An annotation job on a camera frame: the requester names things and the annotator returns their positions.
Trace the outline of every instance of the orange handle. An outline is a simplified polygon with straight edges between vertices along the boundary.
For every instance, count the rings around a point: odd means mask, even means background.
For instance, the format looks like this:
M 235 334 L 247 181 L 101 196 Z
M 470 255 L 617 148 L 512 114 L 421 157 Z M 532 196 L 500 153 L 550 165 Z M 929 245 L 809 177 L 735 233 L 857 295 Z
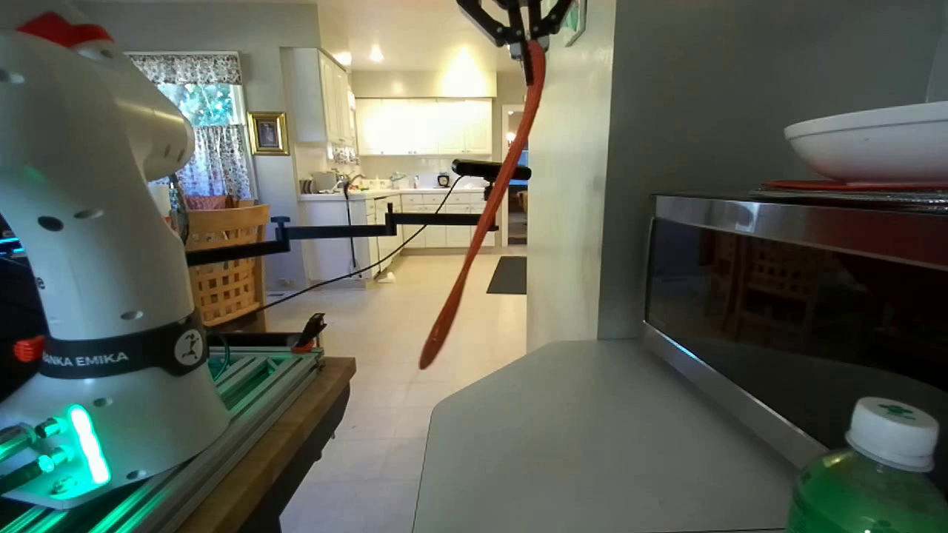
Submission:
M 484 245 L 484 236 L 487 236 L 489 225 L 497 215 L 497 208 L 500 208 L 500 202 L 506 196 L 509 177 L 516 172 L 516 162 L 521 159 L 524 146 L 529 138 L 529 128 L 532 128 L 532 117 L 537 117 L 537 108 L 540 108 L 540 101 L 543 101 L 546 51 L 537 42 L 529 42 L 527 52 L 529 52 L 529 64 L 532 64 L 532 85 L 527 92 L 521 123 L 518 123 L 516 138 L 512 138 L 512 146 L 509 146 L 509 150 L 503 157 L 503 165 L 500 165 L 497 181 L 494 181 L 494 188 L 492 188 L 492 196 L 489 196 L 489 202 L 487 202 L 487 208 L 479 212 L 479 223 L 473 227 L 470 245 L 466 251 L 463 273 L 455 276 L 455 282 L 452 282 L 452 286 L 451 286 L 451 294 L 448 294 L 448 299 L 442 305 L 442 314 L 439 314 L 439 319 L 432 322 L 432 331 L 424 339 L 424 348 L 421 348 L 421 357 L 417 357 L 421 371 L 426 371 L 439 357 L 439 353 L 442 353 L 442 347 L 444 347 L 444 339 L 451 334 L 455 307 L 463 305 L 463 294 L 466 294 L 466 285 L 469 285 L 470 264 L 473 264 L 473 257 L 478 257 L 478 251 Z

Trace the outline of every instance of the floor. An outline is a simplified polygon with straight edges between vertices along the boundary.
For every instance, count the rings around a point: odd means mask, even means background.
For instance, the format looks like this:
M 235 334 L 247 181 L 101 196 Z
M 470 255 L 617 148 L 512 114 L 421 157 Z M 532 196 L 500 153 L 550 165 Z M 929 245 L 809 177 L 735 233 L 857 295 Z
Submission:
M 359 368 L 338 434 L 281 514 L 287 533 L 411 530 L 432 405 L 527 347 L 527 295 L 487 294 L 497 257 L 478 257 L 463 311 L 430 371 L 417 371 L 417 353 L 463 255 L 408 251 L 392 282 L 346 282 L 267 311 L 273 328 L 298 328 L 298 319 L 325 311 L 325 354 L 353 354 Z

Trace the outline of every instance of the curtain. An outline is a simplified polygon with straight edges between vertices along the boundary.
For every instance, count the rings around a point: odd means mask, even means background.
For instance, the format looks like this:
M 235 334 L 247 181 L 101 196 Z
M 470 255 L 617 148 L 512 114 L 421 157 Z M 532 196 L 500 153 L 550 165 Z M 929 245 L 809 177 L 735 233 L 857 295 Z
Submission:
M 238 52 L 152 52 L 131 51 L 128 60 L 152 79 L 173 85 L 241 85 Z M 247 123 L 193 128 L 195 153 L 178 172 L 186 196 L 258 197 Z

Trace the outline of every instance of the ceiling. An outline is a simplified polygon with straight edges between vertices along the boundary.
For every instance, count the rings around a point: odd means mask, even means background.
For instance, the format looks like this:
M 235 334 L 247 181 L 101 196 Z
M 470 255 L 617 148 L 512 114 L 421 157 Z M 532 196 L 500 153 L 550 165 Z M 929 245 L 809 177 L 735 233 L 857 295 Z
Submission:
M 455 0 L 78 0 L 78 3 L 316 3 L 319 45 L 353 52 L 353 71 L 439 71 L 460 52 L 487 71 L 516 71 L 503 48 L 455 6 Z

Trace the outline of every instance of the plastic bottle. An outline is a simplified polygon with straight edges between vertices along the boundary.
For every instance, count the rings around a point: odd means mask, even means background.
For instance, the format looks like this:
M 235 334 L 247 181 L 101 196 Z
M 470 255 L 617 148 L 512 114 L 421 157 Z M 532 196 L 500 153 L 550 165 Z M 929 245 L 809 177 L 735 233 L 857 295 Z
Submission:
M 932 470 L 940 421 L 926 412 L 863 397 L 835 451 L 795 483 L 790 533 L 948 533 L 944 495 Z

